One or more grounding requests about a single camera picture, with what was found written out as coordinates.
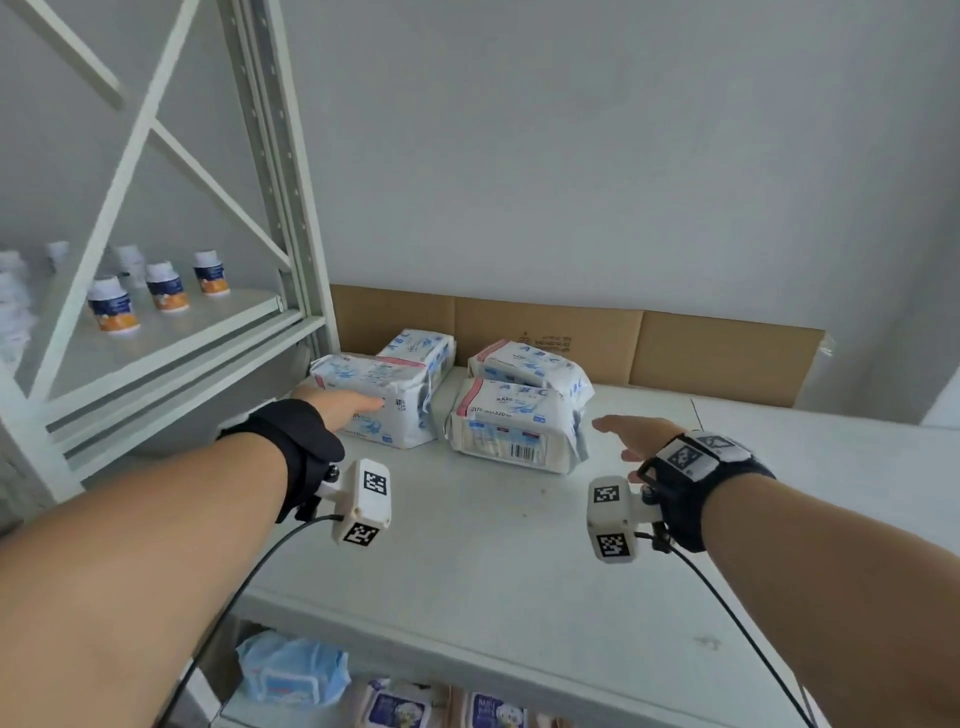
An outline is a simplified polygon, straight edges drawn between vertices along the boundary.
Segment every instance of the person's right arm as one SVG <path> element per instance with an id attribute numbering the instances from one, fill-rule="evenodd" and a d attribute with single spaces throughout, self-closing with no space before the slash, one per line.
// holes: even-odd
<path id="1" fill-rule="evenodd" d="M 683 431 L 626 417 L 597 427 L 620 436 L 628 461 Z M 713 563 L 833 728 L 960 725 L 960 558 L 757 474 L 720 485 L 701 526 Z"/>

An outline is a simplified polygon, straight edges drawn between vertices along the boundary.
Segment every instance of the hand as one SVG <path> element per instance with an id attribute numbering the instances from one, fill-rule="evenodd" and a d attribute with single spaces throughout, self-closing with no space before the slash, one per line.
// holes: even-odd
<path id="1" fill-rule="evenodd" d="M 380 397 L 368 397 L 347 389 L 320 389 L 312 384 L 301 384 L 290 397 L 310 402 L 330 432 L 346 425 L 358 412 L 374 412 L 383 406 Z"/>
<path id="2" fill-rule="evenodd" d="M 613 432 L 627 449 L 620 453 L 620 459 L 627 463 L 642 463 L 653 457 L 670 440 L 686 432 L 676 423 L 661 417 L 629 417 L 627 415 L 607 415 L 593 421 L 598 432 Z M 636 473 L 627 477 L 633 483 L 642 482 Z"/>

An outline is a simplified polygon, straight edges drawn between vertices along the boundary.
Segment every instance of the black wristband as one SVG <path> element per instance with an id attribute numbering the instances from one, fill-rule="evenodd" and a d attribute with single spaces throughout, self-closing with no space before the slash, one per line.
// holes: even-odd
<path id="1" fill-rule="evenodd" d="M 282 522 L 294 508 L 316 494 L 331 463 L 344 459 L 344 446 L 326 429 L 324 418 L 303 400 L 279 400 L 253 411 L 246 421 L 225 429 L 218 439 L 252 432 L 270 440 L 287 464 L 287 495 L 276 518 Z"/>
<path id="2" fill-rule="evenodd" d="M 709 454 L 699 443 L 683 435 L 673 438 L 670 443 L 677 439 L 684 440 L 685 443 Z M 656 478 L 649 474 L 651 469 L 656 471 Z M 755 457 L 740 462 L 719 462 L 712 473 L 699 481 L 691 480 L 658 457 L 645 461 L 637 471 L 640 478 L 657 494 L 657 501 L 663 513 L 663 522 L 671 538 L 693 553 L 707 550 L 701 530 L 701 519 L 707 498 L 731 478 L 746 473 L 774 477 L 774 474 Z"/>

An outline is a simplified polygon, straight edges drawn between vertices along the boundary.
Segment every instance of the barcode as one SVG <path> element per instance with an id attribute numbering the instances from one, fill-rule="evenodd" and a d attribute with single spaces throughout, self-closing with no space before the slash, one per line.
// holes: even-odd
<path id="1" fill-rule="evenodd" d="M 528 445 L 510 445 L 511 457 L 516 457 L 516 458 L 519 458 L 520 460 L 533 461 L 536 455 L 537 455 L 536 448 L 531 448 Z"/>

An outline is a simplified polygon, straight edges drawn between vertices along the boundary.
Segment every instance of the brown cardboard panel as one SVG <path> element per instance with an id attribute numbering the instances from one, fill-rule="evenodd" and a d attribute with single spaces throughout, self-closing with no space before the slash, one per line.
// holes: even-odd
<path id="1" fill-rule="evenodd" d="M 626 384 L 643 311 L 457 299 L 457 364 L 499 339 L 560 353 L 599 384 Z"/>
<path id="2" fill-rule="evenodd" d="M 405 328 L 453 333 L 453 296 L 331 285 L 344 352 L 380 353 Z"/>
<path id="3" fill-rule="evenodd" d="M 630 383 L 792 407 L 824 333 L 647 311 Z"/>

